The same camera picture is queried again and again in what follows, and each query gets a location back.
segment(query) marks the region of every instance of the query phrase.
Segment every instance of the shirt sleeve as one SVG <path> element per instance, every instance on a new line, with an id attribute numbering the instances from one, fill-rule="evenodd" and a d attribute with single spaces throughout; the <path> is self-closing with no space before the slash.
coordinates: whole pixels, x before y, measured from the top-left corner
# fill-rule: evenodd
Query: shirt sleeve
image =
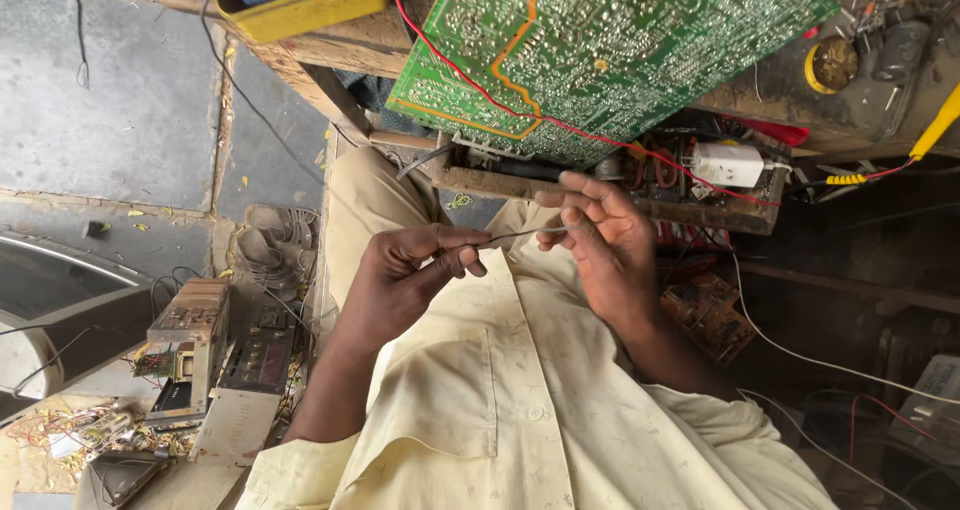
<path id="1" fill-rule="evenodd" d="M 337 442 L 296 440 L 256 456 L 236 510 L 330 507 L 360 433 Z"/>
<path id="2" fill-rule="evenodd" d="M 710 444 L 768 508 L 832 508 L 823 484 L 751 400 L 727 402 L 649 385 L 646 391 Z"/>

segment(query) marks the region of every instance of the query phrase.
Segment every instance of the printed circuit board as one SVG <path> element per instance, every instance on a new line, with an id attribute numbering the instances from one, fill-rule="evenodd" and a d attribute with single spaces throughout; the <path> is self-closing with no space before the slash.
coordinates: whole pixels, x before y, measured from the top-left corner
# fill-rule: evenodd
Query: printed circuit board
<path id="1" fill-rule="evenodd" d="M 423 31 L 510 109 L 627 142 L 838 9 L 833 0 L 437 0 Z M 422 40 L 387 107 L 568 166 L 615 149 L 497 109 Z"/>

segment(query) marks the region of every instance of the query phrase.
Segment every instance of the man's left hand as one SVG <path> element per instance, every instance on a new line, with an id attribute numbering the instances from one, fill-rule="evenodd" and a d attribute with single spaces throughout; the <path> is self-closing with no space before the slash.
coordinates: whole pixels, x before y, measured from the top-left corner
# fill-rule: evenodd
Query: man's left hand
<path id="1" fill-rule="evenodd" d="M 476 246 L 490 234 L 432 224 L 381 232 L 370 239 L 337 322 L 341 343 L 376 352 L 399 337 L 426 312 L 430 301 L 454 276 L 468 270 L 481 277 Z M 433 261 L 421 268 L 429 257 Z"/>

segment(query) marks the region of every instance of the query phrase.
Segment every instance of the sandal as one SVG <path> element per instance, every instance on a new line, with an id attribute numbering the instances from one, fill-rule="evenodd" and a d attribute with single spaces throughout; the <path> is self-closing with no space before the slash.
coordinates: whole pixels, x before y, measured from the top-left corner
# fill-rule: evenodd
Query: sandal
<path id="1" fill-rule="evenodd" d="M 263 232 L 247 229 L 237 237 L 237 256 L 246 263 L 251 280 L 280 301 L 297 297 L 297 278 L 283 254 L 268 246 Z"/>
<path id="2" fill-rule="evenodd" d="M 286 242 L 301 249 L 313 247 L 314 222 L 317 214 L 300 208 L 251 204 L 244 220 L 270 234 L 276 242 Z"/>

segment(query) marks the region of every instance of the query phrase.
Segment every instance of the shirt pocket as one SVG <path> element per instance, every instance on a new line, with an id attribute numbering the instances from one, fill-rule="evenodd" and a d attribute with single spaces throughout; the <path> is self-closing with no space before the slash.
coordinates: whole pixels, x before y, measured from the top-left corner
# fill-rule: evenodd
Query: shirt pocket
<path id="1" fill-rule="evenodd" d="M 390 442 L 401 438 L 457 457 L 497 454 L 487 329 L 462 324 L 460 320 L 452 335 L 411 328 L 395 342 L 338 491 L 360 478 Z"/>

